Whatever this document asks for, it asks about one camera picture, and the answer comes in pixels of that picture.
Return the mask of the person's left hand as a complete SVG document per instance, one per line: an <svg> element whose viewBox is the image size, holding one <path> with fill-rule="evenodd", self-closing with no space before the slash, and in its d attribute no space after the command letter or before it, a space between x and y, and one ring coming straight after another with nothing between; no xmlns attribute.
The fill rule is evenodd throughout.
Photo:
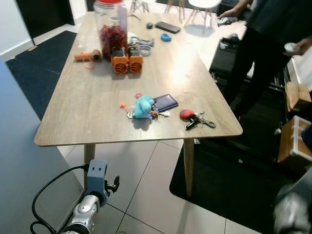
<svg viewBox="0 0 312 234"><path fill-rule="evenodd" d="M297 42L296 45L297 45L297 51L295 55L298 55L298 56L305 55L305 53L312 46L312 38L311 37L303 38L303 40Z"/></svg>

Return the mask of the person's right hand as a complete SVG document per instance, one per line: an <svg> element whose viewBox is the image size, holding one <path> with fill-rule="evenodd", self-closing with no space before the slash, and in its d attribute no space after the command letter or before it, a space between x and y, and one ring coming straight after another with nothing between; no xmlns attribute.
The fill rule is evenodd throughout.
<svg viewBox="0 0 312 234"><path fill-rule="evenodd" d="M228 17L237 18L237 20L241 20L245 9L237 9L232 8L228 11Z"/></svg>

